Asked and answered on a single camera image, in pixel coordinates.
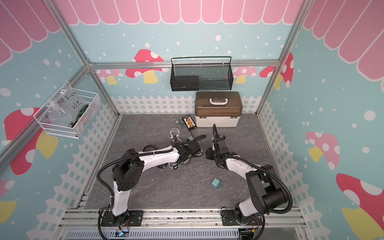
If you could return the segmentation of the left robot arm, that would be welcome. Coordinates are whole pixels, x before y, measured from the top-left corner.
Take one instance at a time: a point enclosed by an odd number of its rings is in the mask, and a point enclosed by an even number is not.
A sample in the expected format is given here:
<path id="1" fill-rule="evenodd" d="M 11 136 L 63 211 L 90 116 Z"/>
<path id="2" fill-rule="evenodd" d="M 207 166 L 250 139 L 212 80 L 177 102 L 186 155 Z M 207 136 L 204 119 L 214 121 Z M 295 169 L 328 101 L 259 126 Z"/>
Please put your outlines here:
<path id="1" fill-rule="evenodd" d="M 107 208 L 112 217 L 120 217 L 128 213 L 128 201 L 133 189 L 139 182 L 142 172 L 160 165 L 180 164 L 190 161 L 202 151 L 196 141 L 176 143 L 166 148 L 133 152 L 111 163 L 102 166 L 96 175 L 97 181 L 105 186 L 111 193 L 111 204 Z M 110 186 L 101 178 L 101 174 L 107 168 L 112 167 L 113 186 Z"/>

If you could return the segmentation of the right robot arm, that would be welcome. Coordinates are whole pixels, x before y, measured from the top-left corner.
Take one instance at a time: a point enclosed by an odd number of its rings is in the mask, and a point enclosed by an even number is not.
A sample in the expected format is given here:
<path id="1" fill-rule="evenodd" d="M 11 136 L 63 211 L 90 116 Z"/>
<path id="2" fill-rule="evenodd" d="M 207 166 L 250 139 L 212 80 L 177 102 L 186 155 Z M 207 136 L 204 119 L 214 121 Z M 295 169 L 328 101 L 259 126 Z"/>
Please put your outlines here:
<path id="1" fill-rule="evenodd" d="M 293 207 L 289 188 L 278 178 L 271 165 L 255 165 L 234 152 L 230 152 L 225 137 L 213 136 L 213 146 L 207 150 L 207 159 L 217 167 L 238 174 L 247 181 L 250 197 L 238 203 L 234 209 L 235 219 L 245 224 L 248 219 L 265 214 L 286 214 Z"/>

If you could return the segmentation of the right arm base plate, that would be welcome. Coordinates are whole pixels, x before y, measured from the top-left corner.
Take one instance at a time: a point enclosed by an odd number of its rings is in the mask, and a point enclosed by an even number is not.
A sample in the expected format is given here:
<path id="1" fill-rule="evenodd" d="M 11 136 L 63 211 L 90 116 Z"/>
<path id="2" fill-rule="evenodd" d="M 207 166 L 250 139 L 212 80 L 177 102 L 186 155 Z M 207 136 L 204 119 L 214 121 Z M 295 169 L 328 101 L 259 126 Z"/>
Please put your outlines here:
<path id="1" fill-rule="evenodd" d="M 257 215 L 244 217 L 240 211 L 235 209 L 220 209 L 220 216 L 223 226 L 254 226 L 258 227 L 263 224 L 262 218 Z"/>

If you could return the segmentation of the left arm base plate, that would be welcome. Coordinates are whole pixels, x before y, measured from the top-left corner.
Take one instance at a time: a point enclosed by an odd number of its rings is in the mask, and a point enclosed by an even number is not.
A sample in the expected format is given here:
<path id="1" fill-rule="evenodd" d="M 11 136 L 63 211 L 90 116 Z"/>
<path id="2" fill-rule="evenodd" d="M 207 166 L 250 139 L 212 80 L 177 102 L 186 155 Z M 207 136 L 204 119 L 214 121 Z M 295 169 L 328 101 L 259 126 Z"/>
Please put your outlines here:
<path id="1" fill-rule="evenodd" d="M 143 220 L 144 211 L 127 210 L 121 215 L 115 216 L 112 211 L 105 211 L 102 213 L 99 225 L 101 227 L 140 227 Z"/>

